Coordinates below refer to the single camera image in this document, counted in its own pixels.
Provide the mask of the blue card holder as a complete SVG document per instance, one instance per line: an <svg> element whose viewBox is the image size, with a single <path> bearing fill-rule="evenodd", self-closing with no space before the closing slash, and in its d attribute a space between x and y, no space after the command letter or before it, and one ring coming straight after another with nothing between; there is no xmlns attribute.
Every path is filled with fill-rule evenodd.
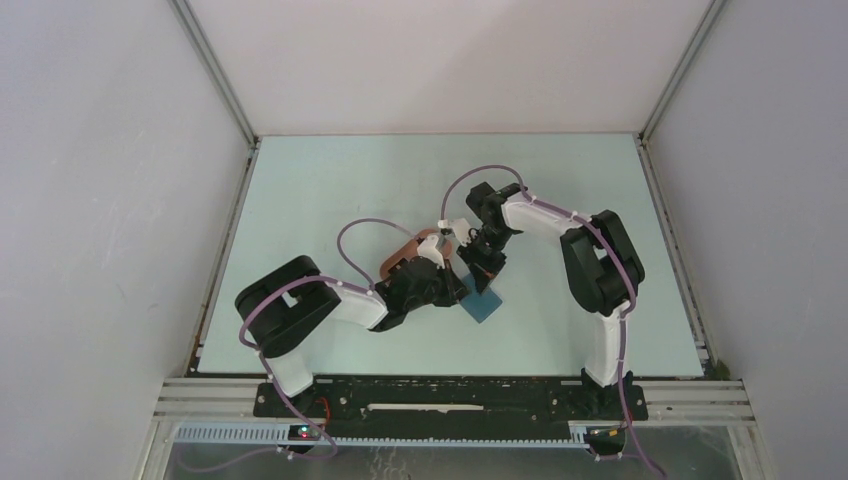
<svg viewBox="0 0 848 480"><path fill-rule="evenodd" d="M491 288L478 292L471 274L465 275L462 282L468 288L468 294L459 301L459 305L478 324L490 318L503 305L502 298Z"/></svg>

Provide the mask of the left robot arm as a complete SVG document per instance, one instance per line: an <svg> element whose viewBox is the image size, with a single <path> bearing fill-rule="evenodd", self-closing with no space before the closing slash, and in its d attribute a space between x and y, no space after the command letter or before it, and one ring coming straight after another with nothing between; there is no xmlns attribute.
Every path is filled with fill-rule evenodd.
<svg viewBox="0 0 848 480"><path fill-rule="evenodd" d="M316 403L313 371L299 346L327 319L382 333L400 326L425 306L453 307L470 294L449 261L402 259L367 289L321 273L301 255L242 290L235 307L243 326L239 340L260 356L280 389L278 404L304 416Z"/></svg>

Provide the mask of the pink oval tray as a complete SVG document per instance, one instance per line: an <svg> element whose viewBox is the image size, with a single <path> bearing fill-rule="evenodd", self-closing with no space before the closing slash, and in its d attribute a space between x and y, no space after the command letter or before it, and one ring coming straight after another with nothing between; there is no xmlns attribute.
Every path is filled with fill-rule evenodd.
<svg viewBox="0 0 848 480"><path fill-rule="evenodd" d="M391 270L402 260L410 260L411 258L416 256L417 247L418 243L415 240L409 240L405 244L403 244L397 251L390 254L383 261L379 268L380 280L386 280L389 277ZM446 244L440 247L440 251L445 259L450 260L453 256L454 251L452 243L447 240Z"/></svg>

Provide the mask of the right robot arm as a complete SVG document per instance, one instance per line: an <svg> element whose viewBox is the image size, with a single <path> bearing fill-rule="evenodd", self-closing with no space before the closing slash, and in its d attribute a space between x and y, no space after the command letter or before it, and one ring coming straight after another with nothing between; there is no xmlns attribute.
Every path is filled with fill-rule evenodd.
<svg viewBox="0 0 848 480"><path fill-rule="evenodd" d="M561 250L568 287L577 304L596 316L594 348L584 371L594 381L581 392L585 411L606 418L622 403L615 385L626 374L626 322L635 308L645 269L617 213L585 217L545 202L519 183L499 190L483 182L466 204L480 226L465 219L440 219L439 229L458 240L474 290L482 294L504 269L504 249L522 233L555 241Z"/></svg>

